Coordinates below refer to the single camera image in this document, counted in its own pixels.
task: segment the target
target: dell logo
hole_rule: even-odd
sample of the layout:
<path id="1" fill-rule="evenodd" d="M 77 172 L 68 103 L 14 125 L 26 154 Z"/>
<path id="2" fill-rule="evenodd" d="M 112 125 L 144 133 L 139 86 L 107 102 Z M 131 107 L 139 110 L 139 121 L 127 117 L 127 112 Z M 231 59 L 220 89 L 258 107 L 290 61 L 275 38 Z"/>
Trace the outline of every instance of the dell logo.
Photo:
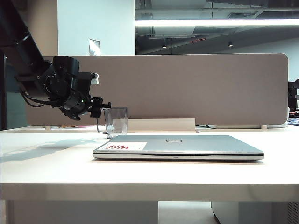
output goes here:
<path id="1" fill-rule="evenodd" d="M 166 140 L 166 142 L 183 142 L 182 140 Z"/>

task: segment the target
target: beige partition panel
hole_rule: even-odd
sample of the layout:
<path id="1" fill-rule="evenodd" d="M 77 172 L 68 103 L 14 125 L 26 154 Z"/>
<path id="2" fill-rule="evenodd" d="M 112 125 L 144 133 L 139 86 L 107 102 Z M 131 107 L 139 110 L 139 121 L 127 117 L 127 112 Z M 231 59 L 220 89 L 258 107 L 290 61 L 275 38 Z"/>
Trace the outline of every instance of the beige partition panel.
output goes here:
<path id="1" fill-rule="evenodd" d="M 196 118 L 196 124 L 282 124 L 287 118 L 284 54 L 75 56 L 80 71 L 97 72 L 91 95 L 127 107 L 129 118 Z M 80 122 L 58 109 L 27 106 L 32 125 Z"/>

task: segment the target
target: desk surface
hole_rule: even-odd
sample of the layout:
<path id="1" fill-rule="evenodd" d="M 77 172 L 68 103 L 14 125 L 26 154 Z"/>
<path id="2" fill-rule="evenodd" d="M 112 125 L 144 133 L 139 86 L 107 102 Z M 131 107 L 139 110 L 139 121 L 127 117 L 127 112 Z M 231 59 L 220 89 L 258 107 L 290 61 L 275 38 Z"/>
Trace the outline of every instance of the desk surface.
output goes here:
<path id="1" fill-rule="evenodd" d="M 200 129 L 194 134 L 231 135 L 263 150 L 265 159 L 247 163 L 101 161 L 92 152 L 107 141 L 103 134 L 14 129 L 0 132 L 1 198 L 299 201 L 299 127 Z"/>

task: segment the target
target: ceiling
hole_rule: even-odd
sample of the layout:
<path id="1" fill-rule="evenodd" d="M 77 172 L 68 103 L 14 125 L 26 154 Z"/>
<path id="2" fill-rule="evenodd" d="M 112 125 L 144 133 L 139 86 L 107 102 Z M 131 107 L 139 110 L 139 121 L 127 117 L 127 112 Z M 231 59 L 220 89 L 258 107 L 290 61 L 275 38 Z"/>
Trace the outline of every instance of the ceiling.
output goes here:
<path id="1" fill-rule="evenodd" d="M 135 0 L 135 19 L 299 18 L 294 11 L 298 7 L 297 0 Z M 202 53 L 214 53 L 227 48 L 231 40 L 243 47 L 253 39 L 257 44 L 299 37 L 298 33 L 297 28 L 288 27 L 136 27 L 136 54 L 191 53 L 188 49 L 194 47 L 201 47 Z"/>

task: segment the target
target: floor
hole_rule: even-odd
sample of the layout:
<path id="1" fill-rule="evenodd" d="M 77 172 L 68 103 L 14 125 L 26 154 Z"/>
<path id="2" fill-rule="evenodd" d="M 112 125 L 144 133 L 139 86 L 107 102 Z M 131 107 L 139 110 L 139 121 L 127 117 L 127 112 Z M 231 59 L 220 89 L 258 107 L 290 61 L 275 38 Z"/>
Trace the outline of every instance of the floor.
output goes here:
<path id="1" fill-rule="evenodd" d="M 218 224 L 211 202 L 159 202 L 159 224 Z"/>

